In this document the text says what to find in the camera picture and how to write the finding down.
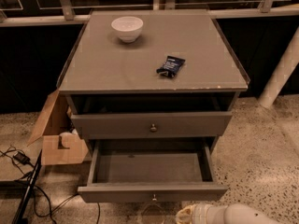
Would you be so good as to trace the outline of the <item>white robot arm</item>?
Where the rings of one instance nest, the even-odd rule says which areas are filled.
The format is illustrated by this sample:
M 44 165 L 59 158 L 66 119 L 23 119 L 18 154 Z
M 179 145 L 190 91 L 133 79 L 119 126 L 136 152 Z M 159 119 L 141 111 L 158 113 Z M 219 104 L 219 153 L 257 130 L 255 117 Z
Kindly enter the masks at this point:
M 241 203 L 188 205 L 177 212 L 177 224 L 280 224 L 264 213 Z

